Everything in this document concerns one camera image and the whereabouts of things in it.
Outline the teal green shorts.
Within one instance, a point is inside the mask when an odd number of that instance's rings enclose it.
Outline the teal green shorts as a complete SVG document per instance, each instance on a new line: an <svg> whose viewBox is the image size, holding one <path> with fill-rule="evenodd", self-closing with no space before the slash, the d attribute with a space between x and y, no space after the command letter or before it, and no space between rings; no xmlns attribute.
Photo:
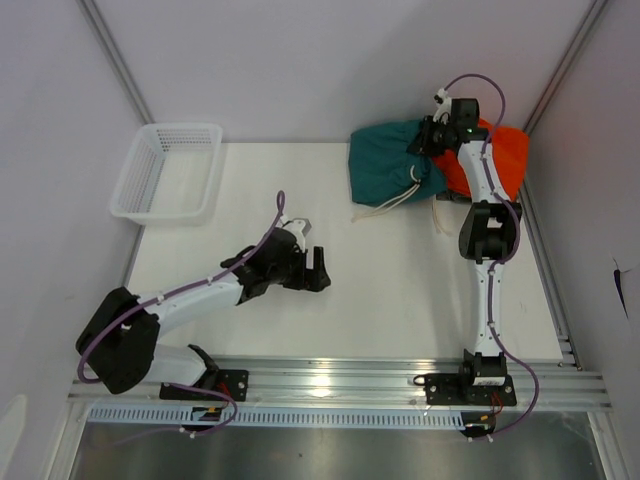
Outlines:
<svg viewBox="0 0 640 480"><path fill-rule="evenodd" d="M351 201L363 209L353 221L388 213L446 190L445 175L429 156L416 153L419 120L364 127L351 134L348 173Z"/></svg>

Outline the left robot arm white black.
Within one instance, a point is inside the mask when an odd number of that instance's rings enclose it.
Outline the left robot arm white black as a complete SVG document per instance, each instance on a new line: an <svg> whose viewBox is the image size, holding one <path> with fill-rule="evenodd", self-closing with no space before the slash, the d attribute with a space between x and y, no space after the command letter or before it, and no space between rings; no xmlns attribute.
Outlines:
<svg viewBox="0 0 640 480"><path fill-rule="evenodd" d="M221 262L213 275L170 291L110 291L78 337L77 375L123 394L143 382L160 384L163 400L230 395L227 373L201 347L159 344L167 333L217 310L237 307L272 286L319 293L331 284L323 247L306 247L305 225L287 222Z"/></svg>

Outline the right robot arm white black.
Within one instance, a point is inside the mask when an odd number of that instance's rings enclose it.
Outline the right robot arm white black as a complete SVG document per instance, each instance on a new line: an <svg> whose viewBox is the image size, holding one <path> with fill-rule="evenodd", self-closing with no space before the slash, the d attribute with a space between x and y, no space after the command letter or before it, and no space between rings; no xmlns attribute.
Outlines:
<svg viewBox="0 0 640 480"><path fill-rule="evenodd" d="M479 403L507 380L501 339L501 286L504 267L520 242L521 208L509 200L495 162L491 132L479 126L479 103L435 95L437 110L420 124L408 151L435 157L453 153L465 174L471 205L458 238L461 257L470 262L473 286L471 344L456 380L458 395Z"/></svg>

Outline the orange folded shorts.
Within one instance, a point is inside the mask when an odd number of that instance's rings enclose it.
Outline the orange folded shorts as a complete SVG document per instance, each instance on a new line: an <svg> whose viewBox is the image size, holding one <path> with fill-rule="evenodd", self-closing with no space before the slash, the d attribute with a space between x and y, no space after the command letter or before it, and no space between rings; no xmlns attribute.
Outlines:
<svg viewBox="0 0 640 480"><path fill-rule="evenodd" d="M500 126L490 145L494 166L505 191L502 197L515 202L527 169L529 137L517 128ZM465 171L457 154L450 149L431 158L430 176L424 179L420 190L426 196L451 191L467 199L472 198Z"/></svg>

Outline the grey folded shorts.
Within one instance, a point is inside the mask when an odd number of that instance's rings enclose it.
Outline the grey folded shorts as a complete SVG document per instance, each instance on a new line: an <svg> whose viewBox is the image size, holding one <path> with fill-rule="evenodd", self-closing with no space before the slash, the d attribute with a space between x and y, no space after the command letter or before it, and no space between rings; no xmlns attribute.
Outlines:
<svg viewBox="0 0 640 480"><path fill-rule="evenodd" d="M470 204L472 202L472 199L469 196L455 192L453 190L447 190L445 192L438 193L436 195L436 199L438 201L452 202L455 204Z"/></svg>

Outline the white plastic basket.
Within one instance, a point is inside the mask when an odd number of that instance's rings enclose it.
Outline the white plastic basket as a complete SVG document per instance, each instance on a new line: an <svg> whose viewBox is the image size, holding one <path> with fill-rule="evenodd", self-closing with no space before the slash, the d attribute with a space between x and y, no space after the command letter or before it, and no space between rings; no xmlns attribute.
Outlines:
<svg viewBox="0 0 640 480"><path fill-rule="evenodd" d="M197 226L212 216L224 160L223 129L214 123L141 127L112 194L113 217L141 226Z"/></svg>

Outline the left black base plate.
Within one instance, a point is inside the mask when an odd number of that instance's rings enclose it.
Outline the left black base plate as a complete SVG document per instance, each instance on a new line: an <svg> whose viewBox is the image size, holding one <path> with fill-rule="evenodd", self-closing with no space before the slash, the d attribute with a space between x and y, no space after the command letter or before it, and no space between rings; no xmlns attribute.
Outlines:
<svg viewBox="0 0 640 480"><path fill-rule="evenodd" d="M236 402L244 402L247 396L249 377L250 374L248 370L207 370L203 376L188 389L178 388L173 384L164 383L160 388L159 397L162 400L222 401L222 398L219 396L210 394L210 391L213 391L226 395Z"/></svg>

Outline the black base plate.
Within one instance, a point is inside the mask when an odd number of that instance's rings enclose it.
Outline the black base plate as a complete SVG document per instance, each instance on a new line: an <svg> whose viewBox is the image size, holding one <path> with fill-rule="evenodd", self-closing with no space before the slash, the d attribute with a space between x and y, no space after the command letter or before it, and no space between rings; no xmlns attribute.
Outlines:
<svg viewBox="0 0 640 480"><path fill-rule="evenodd" d="M422 387L426 403L432 406L507 406L514 407L517 397L512 378L503 385L473 386L453 373L416 375L413 384Z"/></svg>
<svg viewBox="0 0 640 480"><path fill-rule="evenodd" d="M210 391L213 391L226 395L236 402L244 402L247 396L249 377L250 374L248 370L207 370L203 376L188 389L178 388L173 384L164 383L160 388L159 397L162 400L222 401L222 398L219 396L210 394Z"/></svg>

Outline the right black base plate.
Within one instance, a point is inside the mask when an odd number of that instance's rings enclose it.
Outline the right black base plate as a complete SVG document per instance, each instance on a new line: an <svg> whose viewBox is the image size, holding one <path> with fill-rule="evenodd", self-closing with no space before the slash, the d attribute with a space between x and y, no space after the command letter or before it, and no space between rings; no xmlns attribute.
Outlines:
<svg viewBox="0 0 640 480"><path fill-rule="evenodd" d="M473 386L453 373L416 375L413 384L422 387L426 403L432 406L507 406L514 407L517 397L512 378L503 385Z"/></svg>

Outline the right aluminium frame post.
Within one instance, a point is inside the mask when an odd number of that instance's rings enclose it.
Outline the right aluminium frame post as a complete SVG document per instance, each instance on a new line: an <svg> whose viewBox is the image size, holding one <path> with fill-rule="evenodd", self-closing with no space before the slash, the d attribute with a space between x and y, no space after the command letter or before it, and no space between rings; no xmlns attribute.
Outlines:
<svg viewBox="0 0 640 480"><path fill-rule="evenodd" d="M613 1L610 0L593 0L589 2L586 12L579 21L549 80L546 82L533 110L527 117L523 128L527 135L531 136L533 134L612 4Z"/></svg>

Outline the aluminium frame post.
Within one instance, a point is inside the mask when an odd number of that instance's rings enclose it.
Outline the aluminium frame post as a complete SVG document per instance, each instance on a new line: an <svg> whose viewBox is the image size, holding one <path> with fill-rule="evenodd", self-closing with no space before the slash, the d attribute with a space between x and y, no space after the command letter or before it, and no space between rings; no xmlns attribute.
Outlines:
<svg viewBox="0 0 640 480"><path fill-rule="evenodd" d="M98 2L94 0L77 0L76 4L94 35L136 119L141 125L154 123L155 120L151 110L127 65Z"/></svg>
<svg viewBox="0 0 640 480"><path fill-rule="evenodd" d="M579 21L549 80L546 82L533 110L527 117L523 128L527 135L531 136L533 134L612 4L613 1L610 0L593 0L589 2L586 12Z"/></svg>

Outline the aluminium mounting rail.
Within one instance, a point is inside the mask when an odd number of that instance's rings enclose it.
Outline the aluminium mounting rail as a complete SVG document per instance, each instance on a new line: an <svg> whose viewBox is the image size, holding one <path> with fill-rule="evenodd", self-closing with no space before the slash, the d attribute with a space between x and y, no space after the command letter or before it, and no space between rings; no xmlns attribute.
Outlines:
<svg viewBox="0 0 640 480"><path fill-rule="evenodd" d="M458 362L331 358L220 357L223 369L249 372L246 407L409 409L425 405L413 378L454 373ZM607 412L612 409L603 375L573 365L538 363L538 411Z"/></svg>

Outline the left aluminium frame post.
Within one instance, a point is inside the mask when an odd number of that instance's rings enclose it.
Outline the left aluminium frame post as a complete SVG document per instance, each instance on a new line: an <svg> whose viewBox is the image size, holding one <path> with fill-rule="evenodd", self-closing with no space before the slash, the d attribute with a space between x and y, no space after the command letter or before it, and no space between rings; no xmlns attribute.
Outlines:
<svg viewBox="0 0 640 480"><path fill-rule="evenodd" d="M77 0L76 4L94 35L136 119L141 125L154 123L155 120L151 110L127 65L98 2L94 0Z"/></svg>

